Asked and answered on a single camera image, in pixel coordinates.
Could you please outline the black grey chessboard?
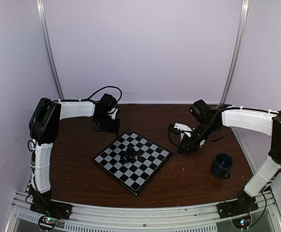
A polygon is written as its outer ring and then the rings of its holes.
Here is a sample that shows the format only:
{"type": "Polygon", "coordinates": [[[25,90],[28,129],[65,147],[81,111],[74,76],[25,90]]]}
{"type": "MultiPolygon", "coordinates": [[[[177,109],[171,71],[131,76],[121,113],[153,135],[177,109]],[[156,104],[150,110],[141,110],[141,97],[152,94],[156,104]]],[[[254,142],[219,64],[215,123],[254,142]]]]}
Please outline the black grey chessboard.
{"type": "Polygon", "coordinates": [[[93,157],[92,162],[138,196],[171,156],[171,151],[128,129],[93,157]]]}

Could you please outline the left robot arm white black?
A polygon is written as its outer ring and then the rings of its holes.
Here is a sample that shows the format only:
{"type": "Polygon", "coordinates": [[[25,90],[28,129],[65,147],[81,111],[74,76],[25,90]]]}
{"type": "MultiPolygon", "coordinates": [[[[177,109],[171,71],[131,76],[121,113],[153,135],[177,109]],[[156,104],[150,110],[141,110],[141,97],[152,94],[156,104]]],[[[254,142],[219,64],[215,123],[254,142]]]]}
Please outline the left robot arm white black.
{"type": "Polygon", "coordinates": [[[87,99],[51,100],[41,98],[29,122],[31,147],[31,194],[33,202],[46,215],[56,207],[51,200],[50,155],[63,119],[90,117],[100,130],[117,134],[120,126],[118,100],[104,94],[98,101],[87,99]]]}

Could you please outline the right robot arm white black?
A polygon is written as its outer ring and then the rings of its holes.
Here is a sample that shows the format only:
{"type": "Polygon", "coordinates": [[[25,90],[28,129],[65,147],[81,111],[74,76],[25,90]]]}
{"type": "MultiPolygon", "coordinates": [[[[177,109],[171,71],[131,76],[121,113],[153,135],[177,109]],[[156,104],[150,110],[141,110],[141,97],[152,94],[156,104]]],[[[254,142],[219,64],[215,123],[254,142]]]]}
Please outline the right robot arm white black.
{"type": "Polygon", "coordinates": [[[271,139],[266,159],[234,201],[234,210],[244,213],[251,207],[253,198],[281,172],[281,109],[261,110],[231,104],[210,107],[203,100],[198,100],[189,107],[189,112],[198,122],[196,127],[182,123],[169,126],[170,133],[180,136],[179,144],[175,145],[178,153],[200,150],[208,137],[223,127],[253,131],[271,139]]]}

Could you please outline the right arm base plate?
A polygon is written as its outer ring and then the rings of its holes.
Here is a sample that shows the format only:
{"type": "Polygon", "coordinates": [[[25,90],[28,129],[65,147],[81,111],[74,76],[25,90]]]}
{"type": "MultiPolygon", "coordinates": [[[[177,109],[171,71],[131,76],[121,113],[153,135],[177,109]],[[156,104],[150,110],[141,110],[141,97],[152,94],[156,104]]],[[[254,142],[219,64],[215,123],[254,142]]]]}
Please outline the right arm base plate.
{"type": "Polygon", "coordinates": [[[257,210],[258,204],[256,202],[240,204],[238,200],[222,201],[216,205],[220,219],[227,217],[234,217],[242,214],[247,214],[250,211],[257,210]]]}

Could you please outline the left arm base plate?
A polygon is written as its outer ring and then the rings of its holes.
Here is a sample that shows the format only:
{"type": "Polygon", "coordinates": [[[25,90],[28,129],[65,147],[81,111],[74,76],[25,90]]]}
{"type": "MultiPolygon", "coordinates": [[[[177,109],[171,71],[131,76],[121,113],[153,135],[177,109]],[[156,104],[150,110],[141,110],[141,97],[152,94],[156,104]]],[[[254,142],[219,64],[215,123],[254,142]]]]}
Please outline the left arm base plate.
{"type": "Polygon", "coordinates": [[[72,205],[54,201],[50,201],[49,204],[33,201],[30,206],[30,210],[56,219],[69,219],[72,211],[72,205]]]}

